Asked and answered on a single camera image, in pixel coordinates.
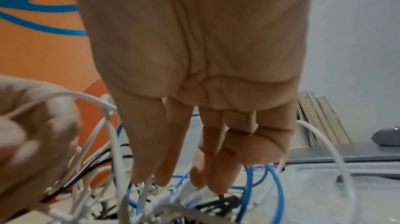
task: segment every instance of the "hand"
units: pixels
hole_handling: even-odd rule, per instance
[[[224,193],[242,165],[288,150],[309,0],[78,2],[129,137],[134,183],[154,173],[168,183],[194,106],[204,125],[190,173],[197,187]]]
[[[13,120],[3,115],[61,87],[0,76],[0,223],[27,207],[66,171],[76,151],[73,100],[53,98]]]

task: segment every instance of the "computer mouse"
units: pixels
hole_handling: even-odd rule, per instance
[[[379,130],[371,139],[379,146],[400,146],[400,126]]]

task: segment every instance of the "gray desk surface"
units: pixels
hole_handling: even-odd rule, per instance
[[[345,161],[400,161],[400,147],[382,147],[365,142],[336,146]],[[297,148],[289,151],[288,164],[333,162],[325,148]]]

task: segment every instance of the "stack of books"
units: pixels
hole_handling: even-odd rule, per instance
[[[298,119],[315,126],[334,145],[351,144],[337,114],[330,106],[326,97],[316,98],[313,92],[302,91],[297,94]],[[311,146],[324,146],[321,140],[310,133]]]

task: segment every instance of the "gray wall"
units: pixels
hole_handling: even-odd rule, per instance
[[[325,95],[353,142],[400,125],[400,0],[312,0],[300,90]]]

